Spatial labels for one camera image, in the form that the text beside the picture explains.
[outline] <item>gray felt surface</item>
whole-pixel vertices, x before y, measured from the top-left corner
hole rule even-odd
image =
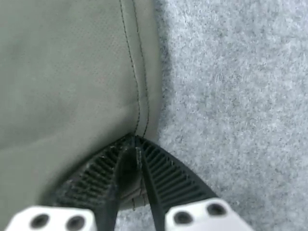
[[[308,230],[308,2],[155,4],[161,146],[256,231]],[[149,206],[117,230],[153,231]]]

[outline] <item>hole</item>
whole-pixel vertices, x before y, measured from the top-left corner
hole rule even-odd
[[[189,224],[192,220],[191,215],[187,212],[178,212],[174,215],[174,221],[177,224]]]
[[[78,231],[83,228],[85,219],[82,216],[75,216],[69,219],[66,228],[70,231]]]
[[[43,228],[48,223],[48,220],[49,216],[47,214],[40,214],[33,218],[33,220],[31,221],[31,227],[33,229]]]
[[[225,208],[219,204],[211,204],[207,207],[207,211],[210,215],[221,216],[225,215],[227,212]]]

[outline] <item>ridged texture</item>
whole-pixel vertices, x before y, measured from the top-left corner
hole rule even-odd
[[[151,142],[140,139],[149,180],[164,213],[171,207],[216,197],[182,162]]]
[[[56,191],[55,204],[95,209],[113,199],[119,189],[119,163],[127,137],[97,153]]]

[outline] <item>seam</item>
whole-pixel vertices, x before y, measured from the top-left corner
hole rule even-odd
[[[122,22],[123,22],[123,27],[124,27],[124,33],[125,33],[126,43],[127,43],[127,47],[128,47],[129,58],[130,58],[130,62],[131,62],[131,67],[132,67],[133,72],[134,72],[134,77],[135,77],[135,81],[136,81],[136,88],[137,88],[138,119],[137,119],[137,124],[136,124],[135,131],[134,131],[134,133],[136,133],[136,132],[137,132],[137,128],[138,128],[138,126],[139,126],[139,122],[140,122],[139,88],[138,88],[138,81],[137,81],[137,77],[136,77],[136,71],[135,71],[133,59],[132,59],[132,56],[131,56],[130,46],[129,46],[128,37],[127,37],[127,32],[126,32],[126,26],[125,26],[125,21],[124,21],[124,16],[123,16],[123,5],[122,5],[122,0],[119,0],[119,2],[120,2],[121,17],[122,17]]]
[[[144,137],[147,129],[148,129],[148,125],[149,125],[149,120],[150,120],[150,102],[149,102],[149,93],[148,93],[148,83],[147,83],[147,75],[146,75],[146,69],[145,69],[145,61],[144,61],[144,56],[143,56],[143,49],[142,49],[142,44],[141,44],[141,36],[140,36],[140,32],[139,32],[139,24],[138,24],[138,17],[137,17],[137,13],[136,13],[136,5],[135,5],[135,0],[132,0],[133,2],[133,7],[134,7],[134,13],[135,13],[135,19],[136,19],[136,28],[137,28],[137,34],[139,37],[139,45],[140,45],[140,51],[141,51],[141,58],[142,58],[142,64],[143,64],[143,69],[144,69],[144,80],[145,80],[145,97],[146,97],[146,104],[147,104],[147,110],[148,110],[148,116],[146,119],[146,125],[145,125],[145,129],[144,129],[144,133],[142,135],[142,137]]]

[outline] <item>cloth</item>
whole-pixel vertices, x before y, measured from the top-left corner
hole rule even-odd
[[[306,0],[155,0],[159,144],[256,231],[308,229]],[[154,230],[149,206],[117,230]]]
[[[161,92],[151,0],[1,0],[0,230],[104,146],[155,140]]]

